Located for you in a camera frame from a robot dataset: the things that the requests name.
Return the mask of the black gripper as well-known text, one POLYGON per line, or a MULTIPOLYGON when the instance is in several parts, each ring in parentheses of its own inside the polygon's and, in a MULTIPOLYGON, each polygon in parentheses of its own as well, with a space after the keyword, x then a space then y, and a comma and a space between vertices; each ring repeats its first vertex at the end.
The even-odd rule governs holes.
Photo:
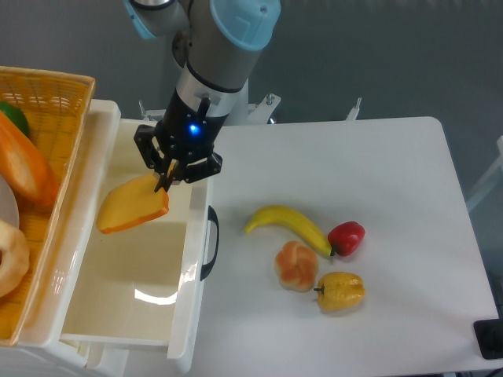
POLYGON ((145 165, 159 175, 154 192, 168 192, 179 182, 193 183, 222 169, 222 157, 214 152, 222 117, 207 114, 204 98, 197 109, 184 104, 176 93, 163 118, 155 126, 141 124, 134 142, 145 165))

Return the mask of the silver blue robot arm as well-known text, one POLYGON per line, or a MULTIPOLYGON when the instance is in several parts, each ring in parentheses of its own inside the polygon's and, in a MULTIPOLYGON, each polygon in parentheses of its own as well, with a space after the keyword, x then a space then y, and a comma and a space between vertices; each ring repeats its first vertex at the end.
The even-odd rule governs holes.
POLYGON ((279 1, 126 1, 142 38, 182 34, 182 73, 163 118, 134 135, 157 190, 218 174, 215 139, 281 14, 279 1))

